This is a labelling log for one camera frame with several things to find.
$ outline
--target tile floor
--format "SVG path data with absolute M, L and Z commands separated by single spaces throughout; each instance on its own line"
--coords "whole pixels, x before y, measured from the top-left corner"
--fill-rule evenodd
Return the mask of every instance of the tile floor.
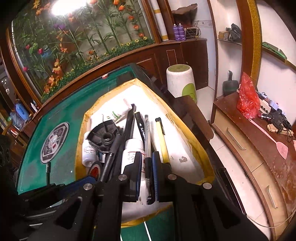
M 214 90 L 210 87 L 205 87 L 197 90 L 196 94 L 199 109 L 205 116 L 206 120 L 210 120 L 214 100 Z M 232 154 L 231 150 L 215 132 L 214 138 L 210 140 L 210 144 L 227 169 L 242 200 L 247 215 L 257 223 L 269 226 L 259 196 L 257 195 L 257 192 L 249 178 L 245 176 L 242 166 Z M 269 228 L 264 228 L 257 224 L 255 225 L 267 236 L 269 240 L 271 239 L 271 230 Z

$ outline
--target small cardboard box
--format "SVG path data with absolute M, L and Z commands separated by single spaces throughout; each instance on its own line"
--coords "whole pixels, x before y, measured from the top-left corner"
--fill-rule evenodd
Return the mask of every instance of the small cardboard box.
M 218 38 L 219 39 L 227 39 L 229 37 L 228 31 L 219 31 Z

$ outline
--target pen clip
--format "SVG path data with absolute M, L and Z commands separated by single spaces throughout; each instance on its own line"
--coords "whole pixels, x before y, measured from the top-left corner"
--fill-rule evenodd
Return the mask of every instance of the pen clip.
M 162 121 L 161 121 L 161 118 L 158 117 L 158 118 L 155 119 L 155 121 L 156 121 L 156 122 L 158 122 L 158 121 L 160 122 L 161 131 L 162 131 L 163 135 L 165 135 L 165 131 L 164 131 L 164 129 L 163 129 L 163 123 L 162 123 Z

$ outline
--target red plastic bag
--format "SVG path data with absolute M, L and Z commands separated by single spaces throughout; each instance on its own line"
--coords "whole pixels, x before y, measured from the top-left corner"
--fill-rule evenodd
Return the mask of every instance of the red plastic bag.
M 257 117 L 258 110 L 260 109 L 260 100 L 254 88 L 252 79 L 245 72 L 242 74 L 237 108 L 247 119 Z

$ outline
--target brown tabletop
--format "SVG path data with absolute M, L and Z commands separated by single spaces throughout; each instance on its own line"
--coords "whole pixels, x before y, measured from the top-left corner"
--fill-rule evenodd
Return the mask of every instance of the brown tabletop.
M 288 147 L 288 156 L 285 160 L 279 154 L 276 144 L 240 113 L 237 109 L 238 99 L 239 94 L 235 92 L 223 99 L 215 101 L 214 105 L 241 129 L 268 164 L 281 188 L 287 211 L 291 213 L 296 207 L 296 151 L 293 141 L 288 142 L 287 136 L 285 135 L 269 132 L 265 120 L 259 118 L 253 119 L 254 122 L 266 130 L 276 142 L 282 142 Z

